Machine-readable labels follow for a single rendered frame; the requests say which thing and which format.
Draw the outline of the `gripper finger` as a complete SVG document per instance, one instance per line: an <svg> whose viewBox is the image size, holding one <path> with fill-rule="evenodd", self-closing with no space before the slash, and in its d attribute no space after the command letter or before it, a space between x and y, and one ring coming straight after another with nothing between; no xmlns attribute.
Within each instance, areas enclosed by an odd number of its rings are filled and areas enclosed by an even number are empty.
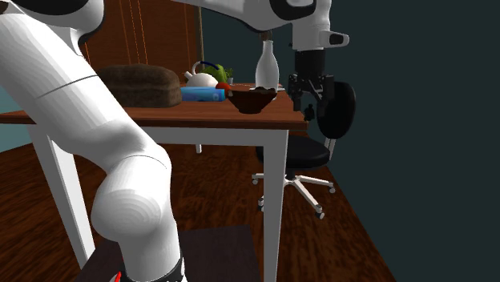
<svg viewBox="0 0 500 282"><path fill-rule="evenodd" d="M289 75L288 96L292 100L294 111L301 111L301 98L304 93L309 93L309 80L298 74Z"/></svg>
<svg viewBox="0 0 500 282"><path fill-rule="evenodd" d="M334 83L333 75L321 75L304 83L304 92L310 93L317 100L315 112L318 119L328 121L334 119Z"/></svg>

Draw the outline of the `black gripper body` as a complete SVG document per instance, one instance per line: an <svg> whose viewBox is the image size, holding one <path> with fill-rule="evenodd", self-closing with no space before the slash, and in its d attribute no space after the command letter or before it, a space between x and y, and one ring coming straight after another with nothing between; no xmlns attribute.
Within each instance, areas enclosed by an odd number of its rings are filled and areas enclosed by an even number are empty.
<svg viewBox="0 0 500 282"><path fill-rule="evenodd" d="M295 71L301 78L316 78L325 70L325 50L295 52Z"/></svg>

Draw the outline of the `white bottle with brown cork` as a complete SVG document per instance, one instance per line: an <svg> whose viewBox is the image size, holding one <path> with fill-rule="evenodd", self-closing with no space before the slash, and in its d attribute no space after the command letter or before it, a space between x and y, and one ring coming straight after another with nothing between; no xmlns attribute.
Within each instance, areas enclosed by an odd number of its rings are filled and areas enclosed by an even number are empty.
<svg viewBox="0 0 500 282"><path fill-rule="evenodd" d="M261 33L260 39L262 40L262 54L256 65L255 86L278 91L280 72L273 54L272 32L268 30Z"/></svg>

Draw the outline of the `dark brown bowl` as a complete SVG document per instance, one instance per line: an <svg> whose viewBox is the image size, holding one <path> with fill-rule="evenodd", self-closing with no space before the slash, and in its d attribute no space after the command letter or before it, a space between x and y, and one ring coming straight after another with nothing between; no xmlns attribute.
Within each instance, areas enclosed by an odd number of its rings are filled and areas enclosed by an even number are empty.
<svg viewBox="0 0 500 282"><path fill-rule="evenodd" d="M227 99L240 113L252 115L260 113L276 96L274 88L256 87L246 91L231 90Z"/></svg>

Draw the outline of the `black office chair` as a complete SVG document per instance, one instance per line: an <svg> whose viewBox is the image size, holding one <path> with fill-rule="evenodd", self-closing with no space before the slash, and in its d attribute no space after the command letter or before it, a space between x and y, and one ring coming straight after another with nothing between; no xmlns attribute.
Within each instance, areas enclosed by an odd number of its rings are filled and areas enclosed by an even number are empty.
<svg viewBox="0 0 500 282"><path fill-rule="evenodd" d="M333 149L338 139L345 136L353 123L356 112L355 90L345 82L333 84L333 97L326 102L311 104L304 109L304 119L309 121L316 118L318 127L325 137L323 143L300 135L288 137L284 185L291 185L314 208L315 216L323 219L323 207L314 199L304 186L305 183L314 183L325 186L329 193L336 191L334 183L324 179L298 175L297 171L310 171L327 165L333 155Z"/></svg>

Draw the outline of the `green leafy vegetable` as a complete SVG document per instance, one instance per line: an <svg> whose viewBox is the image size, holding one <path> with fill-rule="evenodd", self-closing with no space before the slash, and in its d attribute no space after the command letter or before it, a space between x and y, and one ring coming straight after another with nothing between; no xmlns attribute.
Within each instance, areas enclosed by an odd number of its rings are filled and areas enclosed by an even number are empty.
<svg viewBox="0 0 500 282"><path fill-rule="evenodd" d="M226 71L220 64L216 64L216 67L206 65L203 72L213 76L219 83L227 82Z"/></svg>

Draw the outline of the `brown table with white legs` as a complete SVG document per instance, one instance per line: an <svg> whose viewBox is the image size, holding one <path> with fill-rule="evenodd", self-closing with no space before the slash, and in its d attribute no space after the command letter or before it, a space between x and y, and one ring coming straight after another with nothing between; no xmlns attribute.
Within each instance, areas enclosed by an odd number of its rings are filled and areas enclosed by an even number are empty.
<svg viewBox="0 0 500 282"><path fill-rule="evenodd" d="M264 212L264 282L276 282L287 138L290 131L308 127L292 100L281 91L275 101L253 115L241 114L229 101L133 107L127 113L158 143L263 147L268 205ZM23 124L29 131L77 261L84 266L95 243L73 155L54 143L24 111L0 114L0 124Z"/></svg>

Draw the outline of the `white teapot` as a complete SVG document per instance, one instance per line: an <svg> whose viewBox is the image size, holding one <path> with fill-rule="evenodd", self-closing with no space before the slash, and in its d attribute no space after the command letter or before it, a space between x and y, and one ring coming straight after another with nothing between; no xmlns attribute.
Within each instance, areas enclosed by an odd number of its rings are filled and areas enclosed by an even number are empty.
<svg viewBox="0 0 500 282"><path fill-rule="evenodd" d="M199 74L196 73L196 67L200 64L209 65L209 66L214 67L216 70L219 70L218 66L216 66L210 62L198 61L198 62L193 64L191 72L186 71L184 73L184 77L187 79L187 86L188 87L215 87L219 82L212 75L206 74L206 73L199 73Z"/></svg>

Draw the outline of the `blue book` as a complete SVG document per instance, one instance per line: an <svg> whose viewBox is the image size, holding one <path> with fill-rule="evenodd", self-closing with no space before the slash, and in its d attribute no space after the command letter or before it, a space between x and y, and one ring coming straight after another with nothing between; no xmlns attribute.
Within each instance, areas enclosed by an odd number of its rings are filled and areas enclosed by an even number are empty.
<svg viewBox="0 0 500 282"><path fill-rule="evenodd" d="M181 87L183 102L222 102L225 100L224 89L215 87Z"/></svg>

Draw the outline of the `brown bread loaf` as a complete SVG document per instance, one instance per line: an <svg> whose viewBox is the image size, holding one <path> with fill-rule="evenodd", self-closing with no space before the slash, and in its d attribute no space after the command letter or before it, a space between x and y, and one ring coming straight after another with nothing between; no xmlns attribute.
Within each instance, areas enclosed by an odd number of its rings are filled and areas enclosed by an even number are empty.
<svg viewBox="0 0 500 282"><path fill-rule="evenodd" d="M122 107L169 108L182 102L178 75L163 66L112 65L97 75Z"/></svg>

